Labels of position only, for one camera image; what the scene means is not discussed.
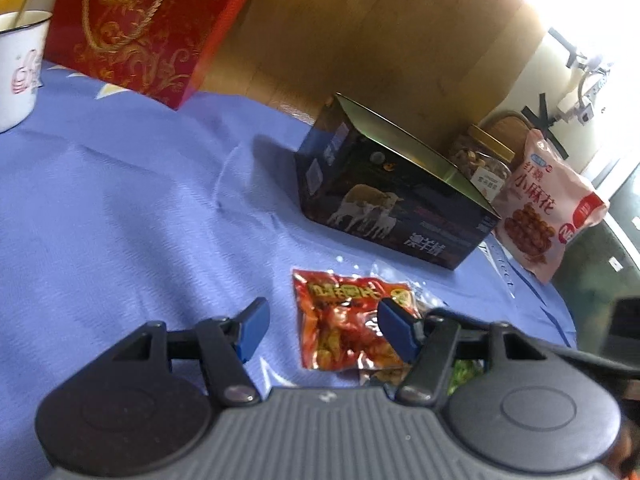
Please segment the white enamel mug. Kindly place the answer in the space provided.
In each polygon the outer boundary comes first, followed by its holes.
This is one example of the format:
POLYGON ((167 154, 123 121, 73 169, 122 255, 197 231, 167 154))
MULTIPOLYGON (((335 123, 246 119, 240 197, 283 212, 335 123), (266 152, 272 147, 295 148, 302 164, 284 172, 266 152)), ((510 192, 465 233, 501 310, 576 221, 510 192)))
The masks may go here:
POLYGON ((6 132, 30 115, 40 88, 43 49, 52 18, 49 11, 1 15, 0 131, 6 132))

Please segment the yellow peanut snack packet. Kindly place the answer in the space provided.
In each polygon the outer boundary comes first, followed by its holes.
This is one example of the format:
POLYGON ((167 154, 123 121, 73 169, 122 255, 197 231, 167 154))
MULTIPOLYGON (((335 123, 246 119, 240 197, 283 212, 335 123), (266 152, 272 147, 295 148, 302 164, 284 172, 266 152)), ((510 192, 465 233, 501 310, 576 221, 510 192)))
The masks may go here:
POLYGON ((360 370, 359 383, 363 387, 396 388, 408 374, 408 367, 386 368, 385 370, 360 370))

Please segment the dark green vegetable snack packet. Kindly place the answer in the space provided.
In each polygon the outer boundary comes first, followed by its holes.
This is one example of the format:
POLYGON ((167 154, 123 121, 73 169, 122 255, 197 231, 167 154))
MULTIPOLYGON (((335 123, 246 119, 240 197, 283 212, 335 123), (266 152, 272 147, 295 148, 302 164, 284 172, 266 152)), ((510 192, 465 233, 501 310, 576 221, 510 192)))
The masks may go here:
POLYGON ((457 388, 484 374, 484 362, 480 360, 455 360, 452 366, 447 394, 451 396, 457 388))

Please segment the black sheep print box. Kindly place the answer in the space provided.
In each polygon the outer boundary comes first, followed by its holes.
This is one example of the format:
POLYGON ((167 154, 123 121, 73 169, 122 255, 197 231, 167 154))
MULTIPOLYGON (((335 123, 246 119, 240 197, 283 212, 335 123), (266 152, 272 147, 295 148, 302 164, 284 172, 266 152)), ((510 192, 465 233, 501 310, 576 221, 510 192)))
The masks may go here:
POLYGON ((452 162, 341 93, 326 101, 295 161, 308 219, 448 270, 500 220, 452 162))

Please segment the red gift bag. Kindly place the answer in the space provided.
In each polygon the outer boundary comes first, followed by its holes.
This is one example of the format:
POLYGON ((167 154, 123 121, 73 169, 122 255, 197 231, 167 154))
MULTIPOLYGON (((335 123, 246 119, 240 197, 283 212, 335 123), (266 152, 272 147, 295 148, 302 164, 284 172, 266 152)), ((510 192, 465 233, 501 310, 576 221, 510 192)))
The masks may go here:
POLYGON ((247 0, 55 0, 44 56, 176 110, 247 0))

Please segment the round woven wooden board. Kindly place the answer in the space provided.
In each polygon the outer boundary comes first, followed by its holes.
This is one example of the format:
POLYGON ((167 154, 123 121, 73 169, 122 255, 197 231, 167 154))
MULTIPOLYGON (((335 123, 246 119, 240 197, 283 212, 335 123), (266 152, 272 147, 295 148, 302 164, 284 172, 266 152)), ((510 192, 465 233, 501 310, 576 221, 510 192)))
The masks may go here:
POLYGON ((521 165, 527 135, 533 125, 521 113, 503 110, 485 118, 480 128, 513 152, 512 170, 521 165))

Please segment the pink twisted snack bag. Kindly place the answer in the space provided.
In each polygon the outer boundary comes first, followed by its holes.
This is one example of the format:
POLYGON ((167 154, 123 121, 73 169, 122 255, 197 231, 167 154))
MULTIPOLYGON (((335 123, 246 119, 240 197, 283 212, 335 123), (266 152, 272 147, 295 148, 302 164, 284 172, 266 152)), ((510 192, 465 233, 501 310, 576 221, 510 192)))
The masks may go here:
POLYGON ((543 283, 559 269, 570 241, 608 213, 608 202, 537 129, 529 131, 523 161, 492 206, 500 216, 498 241, 543 283))

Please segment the wooden panel board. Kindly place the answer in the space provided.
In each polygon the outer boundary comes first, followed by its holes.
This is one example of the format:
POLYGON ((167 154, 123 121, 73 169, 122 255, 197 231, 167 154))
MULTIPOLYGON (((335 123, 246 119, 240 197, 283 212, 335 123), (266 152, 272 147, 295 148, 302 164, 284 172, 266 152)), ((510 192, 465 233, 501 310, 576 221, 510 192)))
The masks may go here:
POLYGON ((203 87, 307 118, 343 93, 446 151, 543 36, 523 0, 248 0, 203 87))

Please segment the blue printed tablecloth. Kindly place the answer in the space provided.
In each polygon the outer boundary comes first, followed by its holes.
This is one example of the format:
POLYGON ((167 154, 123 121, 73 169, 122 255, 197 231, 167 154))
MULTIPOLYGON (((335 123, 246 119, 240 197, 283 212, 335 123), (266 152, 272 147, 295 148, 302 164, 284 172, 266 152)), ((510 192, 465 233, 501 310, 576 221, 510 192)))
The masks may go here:
POLYGON ((308 126, 238 96, 181 110, 43 65, 37 104, 1 138, 1 474, 50 470, 40 401, 140 325, 171 330, 266 298, 248 363, 272 387, 349 388, 355 372, 302 367, 292 273, 385 264, 451 309, 573 347, 564 301, 493 238, 449 271, 309 221, 294 155, 308 126))

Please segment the peanut jar with gold lid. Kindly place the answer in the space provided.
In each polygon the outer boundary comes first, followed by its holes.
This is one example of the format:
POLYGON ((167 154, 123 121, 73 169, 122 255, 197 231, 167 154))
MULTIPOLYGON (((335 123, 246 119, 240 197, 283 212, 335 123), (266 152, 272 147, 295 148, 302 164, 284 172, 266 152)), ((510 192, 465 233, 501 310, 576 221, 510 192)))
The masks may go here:
POLYGON ((476 125, 459 134, 448 152, 450 162, 489 203, 494 201, 511 177, 514 157, 510 148, 476 125))

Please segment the black tape cross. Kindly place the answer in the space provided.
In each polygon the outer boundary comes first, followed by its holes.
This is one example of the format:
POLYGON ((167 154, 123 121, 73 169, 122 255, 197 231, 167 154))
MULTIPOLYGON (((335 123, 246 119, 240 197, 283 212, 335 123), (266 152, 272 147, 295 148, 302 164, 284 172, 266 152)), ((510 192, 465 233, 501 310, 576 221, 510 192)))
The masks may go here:
POLYGON ((554 147, 563 160, 568 159, 566 148, 551 131, 551 127, 558 121, 549 115, 547 97, 544 92, 538 94, 538 110, 534 112, 529 106, 521 109, 521 114, 528 120, 533 128, 541 131, 544 138, 554 147))

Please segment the red spicy snack packet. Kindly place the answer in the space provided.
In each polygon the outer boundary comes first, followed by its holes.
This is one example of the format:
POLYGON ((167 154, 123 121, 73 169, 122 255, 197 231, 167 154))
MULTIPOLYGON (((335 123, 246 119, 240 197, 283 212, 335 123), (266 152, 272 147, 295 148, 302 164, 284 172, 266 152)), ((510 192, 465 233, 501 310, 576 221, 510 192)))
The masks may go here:
POLYGON ((420 315, 409 285, 380 278, 295 269, 300 354, 307 370, 393 370, 404 362, 378 327, 378 303, 395 300, 420 315))

